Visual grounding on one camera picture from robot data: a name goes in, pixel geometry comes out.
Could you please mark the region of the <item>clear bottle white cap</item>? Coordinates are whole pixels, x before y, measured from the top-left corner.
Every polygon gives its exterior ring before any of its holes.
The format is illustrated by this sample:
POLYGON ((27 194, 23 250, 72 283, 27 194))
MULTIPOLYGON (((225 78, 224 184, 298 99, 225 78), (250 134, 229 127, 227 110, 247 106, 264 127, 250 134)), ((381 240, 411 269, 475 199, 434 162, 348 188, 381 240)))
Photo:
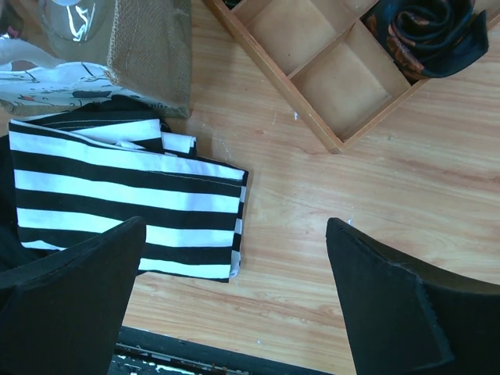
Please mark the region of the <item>clear bottle white cap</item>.
POLYGON ((106 64, 114 1, 40 1, 38 12, 48 43, 67 62, 106 64))

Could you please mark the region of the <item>black orange rolled tie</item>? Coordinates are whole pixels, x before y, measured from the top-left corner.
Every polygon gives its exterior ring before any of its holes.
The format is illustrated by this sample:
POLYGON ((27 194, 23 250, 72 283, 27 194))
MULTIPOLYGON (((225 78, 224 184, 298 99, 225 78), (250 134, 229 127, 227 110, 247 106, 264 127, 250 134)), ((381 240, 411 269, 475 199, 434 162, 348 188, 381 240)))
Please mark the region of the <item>black orange rolled tie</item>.
POLYGON ((450 77, 489 49, 474 1, 379 1, 362 21, 411 83, 450 77))

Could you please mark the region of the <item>wooden divided tray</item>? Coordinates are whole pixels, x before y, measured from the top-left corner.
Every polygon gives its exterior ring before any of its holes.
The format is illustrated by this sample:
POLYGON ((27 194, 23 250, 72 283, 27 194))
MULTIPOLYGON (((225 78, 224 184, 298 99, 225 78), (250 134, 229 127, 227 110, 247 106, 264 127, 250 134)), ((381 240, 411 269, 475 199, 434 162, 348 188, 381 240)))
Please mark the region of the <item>wooden divided tray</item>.
POLYGON ((340 154, 426 84, 363 18, 373 1, 207 1, 325 149, 340 154))

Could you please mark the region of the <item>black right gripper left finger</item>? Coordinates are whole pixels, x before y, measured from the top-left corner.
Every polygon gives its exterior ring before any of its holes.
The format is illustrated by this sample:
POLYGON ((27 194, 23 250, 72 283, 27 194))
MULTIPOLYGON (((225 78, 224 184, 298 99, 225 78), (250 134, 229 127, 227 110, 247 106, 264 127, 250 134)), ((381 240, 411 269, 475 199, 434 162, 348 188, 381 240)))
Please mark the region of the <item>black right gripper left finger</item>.
POLYGON ((133 217, 1 273, 3 374, 106 374, 145 247, 133 217))

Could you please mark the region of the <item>black white striped cloth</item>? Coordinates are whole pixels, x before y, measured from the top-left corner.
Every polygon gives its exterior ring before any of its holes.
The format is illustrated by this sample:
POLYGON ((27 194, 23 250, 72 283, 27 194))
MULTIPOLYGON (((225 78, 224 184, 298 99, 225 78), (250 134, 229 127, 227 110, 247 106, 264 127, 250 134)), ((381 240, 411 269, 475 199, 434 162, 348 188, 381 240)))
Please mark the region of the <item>black white striped cloth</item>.
POLYGON ((1 139, 2 265, 68 249, 139 216, 140 273, 237 276, 248 173, 201 157, 196 144, 119 95, 10 120, 1 139))

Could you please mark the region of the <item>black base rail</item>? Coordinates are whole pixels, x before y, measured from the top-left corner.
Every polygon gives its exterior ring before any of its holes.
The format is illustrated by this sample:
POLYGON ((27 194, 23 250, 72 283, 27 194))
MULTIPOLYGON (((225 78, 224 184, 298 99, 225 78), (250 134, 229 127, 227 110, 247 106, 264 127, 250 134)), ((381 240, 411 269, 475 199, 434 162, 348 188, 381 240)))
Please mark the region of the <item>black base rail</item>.
POLYGON ((318 371, 123 326, 108 373, 318 374, 318 371))

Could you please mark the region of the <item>printed canvas tote bag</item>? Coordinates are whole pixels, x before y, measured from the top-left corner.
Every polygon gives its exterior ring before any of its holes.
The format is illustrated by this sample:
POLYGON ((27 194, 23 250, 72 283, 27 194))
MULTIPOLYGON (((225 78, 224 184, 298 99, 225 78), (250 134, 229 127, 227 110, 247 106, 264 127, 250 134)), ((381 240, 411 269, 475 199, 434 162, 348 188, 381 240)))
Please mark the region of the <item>printed canvas tote bag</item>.
POLYGON ((53 52, 40 1, 1 4, 1 106, 16 115, 62 112, 122 95, 187 118, 191 98, 191 3, 114 1, 106 64, 53 52))

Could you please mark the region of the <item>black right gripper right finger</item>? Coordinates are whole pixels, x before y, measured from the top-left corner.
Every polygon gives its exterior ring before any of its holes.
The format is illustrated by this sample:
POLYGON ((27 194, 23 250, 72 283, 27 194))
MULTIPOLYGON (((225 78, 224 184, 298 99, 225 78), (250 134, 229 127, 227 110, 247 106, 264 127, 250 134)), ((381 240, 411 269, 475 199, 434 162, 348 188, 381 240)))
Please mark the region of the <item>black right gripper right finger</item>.
POLYGON ((496 374, 499 287, 433 266, 338 218, 327 253, 359 374, 496 374))

